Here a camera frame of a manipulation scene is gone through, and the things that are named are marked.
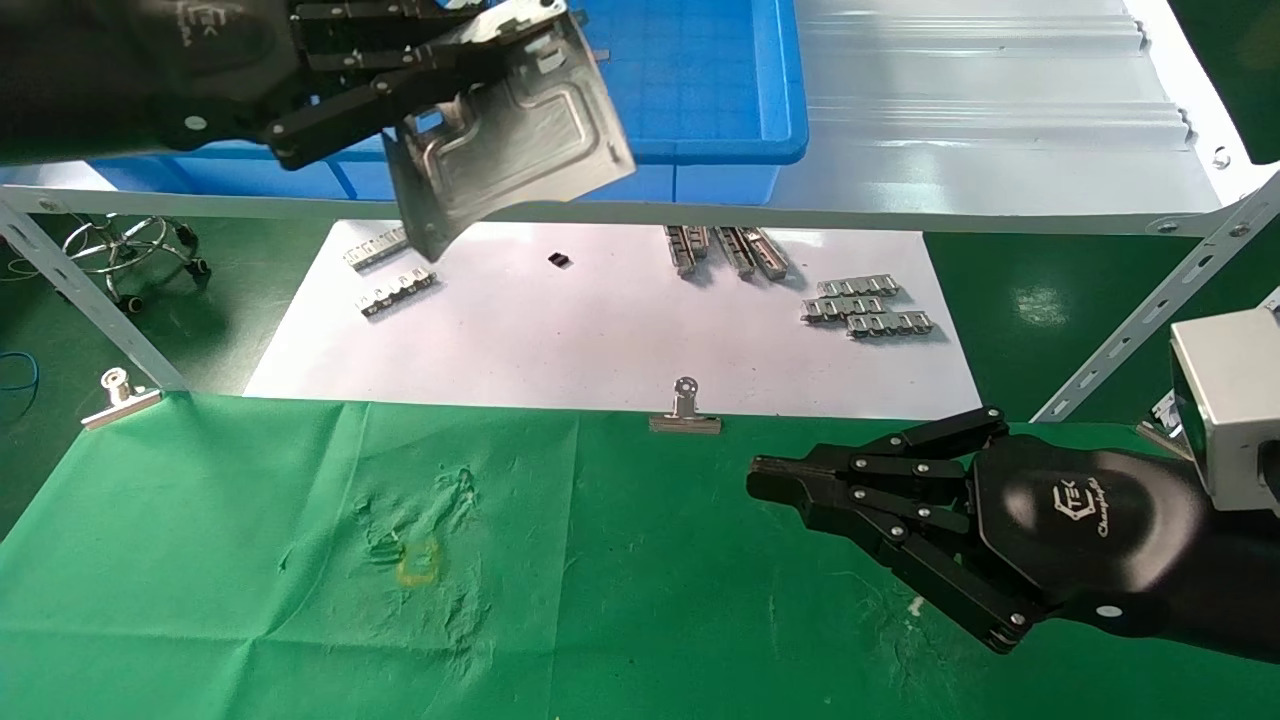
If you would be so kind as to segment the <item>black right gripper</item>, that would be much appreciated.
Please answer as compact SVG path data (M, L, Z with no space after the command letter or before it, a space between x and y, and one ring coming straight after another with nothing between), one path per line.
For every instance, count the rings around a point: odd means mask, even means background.
M861 445L758 455L748 493L851 541L996 653L1012 652L1048 615L1115 635L1171 635L1178 569L1212 511L1193 465L1009 432L1004 411L984 406ZM872 488L940 493L966 479L973 455L977 523ZM982 566L977 527L1032 596Z

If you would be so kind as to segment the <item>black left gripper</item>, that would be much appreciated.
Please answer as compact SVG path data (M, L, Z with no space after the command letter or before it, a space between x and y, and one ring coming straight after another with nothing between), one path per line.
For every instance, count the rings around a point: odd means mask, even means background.
M447 61L566 15L564 1L5 1L3 164L188 151L264 132L279 164L298 170L483 82L481 60ZM292 111L300 56L320 73L384 72Z

